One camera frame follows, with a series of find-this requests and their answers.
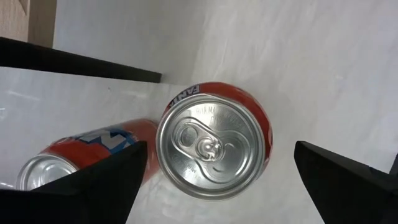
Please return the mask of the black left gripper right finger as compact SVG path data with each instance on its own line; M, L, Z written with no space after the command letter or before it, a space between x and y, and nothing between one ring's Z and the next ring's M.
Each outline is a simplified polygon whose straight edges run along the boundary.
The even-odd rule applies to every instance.
M298 141L294 160L325 224L398 224L398 154L385 173Z

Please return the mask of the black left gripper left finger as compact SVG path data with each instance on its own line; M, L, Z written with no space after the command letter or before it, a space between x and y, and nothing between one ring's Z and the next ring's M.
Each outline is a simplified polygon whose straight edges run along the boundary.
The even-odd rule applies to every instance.
M0 189L0 224L126 224L146 163L139 141L39 188Z

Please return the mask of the red soda can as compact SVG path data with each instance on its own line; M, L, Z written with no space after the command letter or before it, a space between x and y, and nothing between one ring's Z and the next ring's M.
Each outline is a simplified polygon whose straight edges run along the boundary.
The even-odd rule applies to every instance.
M147 164L143 183L158 170L155 149L157 124L149 119L134 119L85 133L61 138L21 168L17 190L32 190L90 166L139 142L147 143Z
M265 110L250 93L205 82L168 103L155 142L160 168L174 186L195 198L226 200L265 171L273 133Z

